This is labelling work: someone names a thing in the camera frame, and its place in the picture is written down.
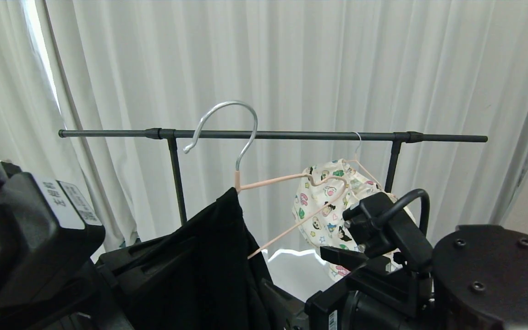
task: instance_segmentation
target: black circular cover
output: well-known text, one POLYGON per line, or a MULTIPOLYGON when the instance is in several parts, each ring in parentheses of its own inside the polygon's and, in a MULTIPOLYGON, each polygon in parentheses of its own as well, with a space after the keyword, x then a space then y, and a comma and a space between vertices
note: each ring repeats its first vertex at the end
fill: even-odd
POLYGON ((527 234, 496 225, 459 226, 436 244, 433 274, 463 315, 528 326, 527 234))

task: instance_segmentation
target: screw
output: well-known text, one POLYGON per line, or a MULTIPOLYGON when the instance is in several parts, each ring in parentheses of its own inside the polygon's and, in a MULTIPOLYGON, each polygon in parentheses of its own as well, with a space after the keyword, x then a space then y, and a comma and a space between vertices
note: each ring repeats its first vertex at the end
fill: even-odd
POLYGON ((472 285, 470 286, 470 288, 472 289, 473 292, 477 294, 480 294, 484 292, 484 290, 486 290, 486 286, 484 286, 484 284, 482 284, 481 282, 478 282, 477 280, 472 282, 472 285))
POLYGON ((466 242, 463 239, 458 238, 457 240, 455 240, 455 242, 453 242, 453 246, 455 246, 456 248, 463 248, 464 246, 466 246, 466 242))
POLYGON ((528 248, 528 238, 526 237, 520 238, 518 244, 522 248, 528 248))

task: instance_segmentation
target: black fabric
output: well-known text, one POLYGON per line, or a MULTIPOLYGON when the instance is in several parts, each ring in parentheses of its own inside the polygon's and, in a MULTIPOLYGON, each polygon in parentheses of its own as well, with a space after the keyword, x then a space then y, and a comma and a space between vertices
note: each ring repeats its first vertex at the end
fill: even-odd
POLYGON ((261 253, 247 260, 258 244, 234 188, 163 239, 168 253, 189 240, 194 248, 128 310, 136 329, 270 329, 257 284, 272 278, 261 253))

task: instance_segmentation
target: horizontal rod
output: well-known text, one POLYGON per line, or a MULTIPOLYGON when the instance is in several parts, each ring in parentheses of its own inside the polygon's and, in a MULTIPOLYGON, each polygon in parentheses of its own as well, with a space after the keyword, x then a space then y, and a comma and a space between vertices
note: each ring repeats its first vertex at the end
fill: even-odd
MULTIPOLYGON (((61 138, 74 137, 122 137, 122 138, 192 138, 193 130, 173 129, 147 129, 147 130, 60 130, 61 138)), ((249 130, 203 130, 199 138, 250 138, 249 130)), ((359 133, 353 132, 283 132, 283 131, 258 131, 256 138, 265 140, 362 140, 365 141, 441 141, 441 142, 486 142, 487 136, 482 135, 449 135, 449 134, 422 134, 422 133, 359 133)))

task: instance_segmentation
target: label sticker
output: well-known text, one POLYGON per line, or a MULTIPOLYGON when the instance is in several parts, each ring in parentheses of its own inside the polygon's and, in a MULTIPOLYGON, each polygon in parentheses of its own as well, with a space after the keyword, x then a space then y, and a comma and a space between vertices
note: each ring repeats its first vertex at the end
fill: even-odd
POLYGON ((95 215, 93 208, 90 207, 87 203, 87 200, 84 199, 83 194, 80 192, 79 188, 74 184, 58 181, 60 186, 65 190, 66 195, 71 199, 71 202, 75 206, 77 212, 79 212, 81 219, 88 225, 92 226, 102 226, 101 221, 95 215))
POLYGON ((58 182, 53 179, 32 177, 38 184, 38 188, 40 188, 48 205, 50 205, 59 225, 67 229, 84 229, 83 220, 81 220, 75 208, 71 205, 58 182))
POLYGON ((337 330, 337 309, 329 314, 329 330, 337 330))

